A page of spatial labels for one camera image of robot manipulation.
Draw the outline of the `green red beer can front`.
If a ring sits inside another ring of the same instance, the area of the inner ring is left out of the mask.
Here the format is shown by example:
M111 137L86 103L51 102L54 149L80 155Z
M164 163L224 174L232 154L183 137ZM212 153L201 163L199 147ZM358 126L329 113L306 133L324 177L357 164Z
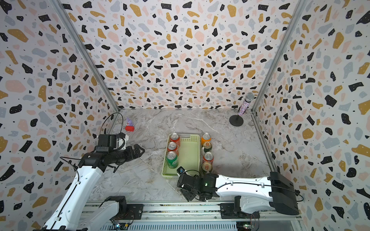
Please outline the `green red beer can front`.
M213 165L212 165L211 162L202 163L202 165L201 165L201 173L202 174L212 173L212 171L213 171Z

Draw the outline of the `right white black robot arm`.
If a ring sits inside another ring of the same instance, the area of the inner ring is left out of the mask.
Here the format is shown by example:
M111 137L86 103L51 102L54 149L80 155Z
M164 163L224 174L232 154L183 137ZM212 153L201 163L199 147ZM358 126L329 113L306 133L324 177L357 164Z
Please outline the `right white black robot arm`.
M201 201L234 196L243 213L274 209L283 215L299 215L299 194L294 184L278 172L271 172L269 177L248 179L214 173L191 176L184 171L179 174L177 187L188 201L196 196Z

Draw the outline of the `green white can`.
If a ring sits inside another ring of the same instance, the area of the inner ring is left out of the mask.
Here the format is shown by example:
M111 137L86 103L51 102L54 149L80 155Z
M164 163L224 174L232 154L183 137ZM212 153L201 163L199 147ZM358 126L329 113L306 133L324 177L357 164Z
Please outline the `green white can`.
M213 148L213 146L212 146L211 142L209 142L209 141L205 142L202 145L202 150L203 150L204 153L211 152L212 148Z

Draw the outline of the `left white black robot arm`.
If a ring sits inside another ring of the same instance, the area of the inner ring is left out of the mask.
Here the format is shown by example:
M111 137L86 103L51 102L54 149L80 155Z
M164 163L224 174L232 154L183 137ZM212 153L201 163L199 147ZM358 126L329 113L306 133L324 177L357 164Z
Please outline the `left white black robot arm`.
M45 222L42 231L98 231L109 220L128 214L124 196L108 197L87 219L81 221L88 197L107 167L117 169L124 163L140 158L145 153L138 144L124 150L97 146L86 153L78 164L76 177L60 205Z

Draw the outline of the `orange soda can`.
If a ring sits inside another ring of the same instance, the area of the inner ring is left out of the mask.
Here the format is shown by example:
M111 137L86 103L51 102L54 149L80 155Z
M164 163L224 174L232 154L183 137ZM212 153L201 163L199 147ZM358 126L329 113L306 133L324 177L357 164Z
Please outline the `orange soda can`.
M205 142L210 142L211 141L211 135L209 133L204 133L201 137L201 145L203 145Z

